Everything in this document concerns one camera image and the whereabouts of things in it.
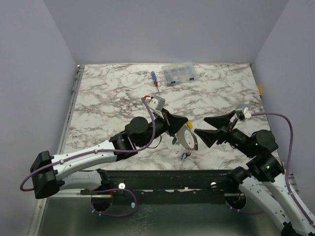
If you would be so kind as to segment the grey large key ring holder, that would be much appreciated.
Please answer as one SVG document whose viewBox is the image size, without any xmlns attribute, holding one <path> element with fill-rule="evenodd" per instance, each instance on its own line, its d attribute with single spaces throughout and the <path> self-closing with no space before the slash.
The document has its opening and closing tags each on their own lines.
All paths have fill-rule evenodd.
<svg viewBox="0 0 315 236">
<path fill-rule="evenodd" d="M 198 150 L 197 138 L 187 124 L 181 127 L 180 130 L 175 134 L 175 137 L 172 140 L 172 144 L 181 145 L 184 149 L 188 151 Z"/>
</svg>

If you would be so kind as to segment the yellow key tag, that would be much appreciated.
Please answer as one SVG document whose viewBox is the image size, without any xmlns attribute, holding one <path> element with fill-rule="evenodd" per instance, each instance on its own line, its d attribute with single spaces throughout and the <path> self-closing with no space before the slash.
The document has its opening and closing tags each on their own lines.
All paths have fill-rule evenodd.
<svg viewBox="0 0 315 236">
<path fill-rule="evenodd" d="M 187 122 L 187 127 L 188 127 L 189 129 L 193 129 L 193 125 L 192 125 L 192 123 L 191 123 L 190 121 Z"/>
</svg>

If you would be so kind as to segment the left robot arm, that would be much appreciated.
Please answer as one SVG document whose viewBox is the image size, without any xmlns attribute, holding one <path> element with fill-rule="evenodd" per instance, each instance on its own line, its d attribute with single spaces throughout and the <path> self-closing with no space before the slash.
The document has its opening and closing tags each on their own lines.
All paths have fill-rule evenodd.
<svg viewBox="0 0 315 236">
<path fill-rule="evenodd" d="M 148 122 L 144 117 L 135 117 L 124 131 L 87 149 L 68 154 L 39 153 L 30 168 L 35 198 L 44 199 L 61 190 L 79 188 L 105 193 L 109 182 L 100 175 L 96 178 L 76 175 L 92 166 L 128 159 L 149 148 L 153 140 L 164 133 L 187 146 L 185 132 L 192 129 L 188 118 L 172 115 L 166 109 L 160 115 L 151 113 L 151 118 Z"/>
</svg>

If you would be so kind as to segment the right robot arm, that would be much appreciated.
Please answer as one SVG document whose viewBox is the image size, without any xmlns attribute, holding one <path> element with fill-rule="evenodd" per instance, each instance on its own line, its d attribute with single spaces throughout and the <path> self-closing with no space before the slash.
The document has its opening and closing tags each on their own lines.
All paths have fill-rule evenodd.
<svg viewBox="0 0 315 236">
<path fill-rule="evenodd" d="M 223 116 L 204 118 L 215 130 L 194 132 L 209 148 L 213 144 L 229 143 L 250 158 L 247 169 L 237 167 L 227 174 L 229 191 L 240 191 L 252 199 L 272 218 L 283 236 L 313 236 L 315 216 L 290 184 L 288 170 L 272 155 L 279 147 L 273 133 L 258 130 L 247 136 L 235 127 L 238 121 L 255 115 L 247 107 L 238 107 Z"/>
</svg>

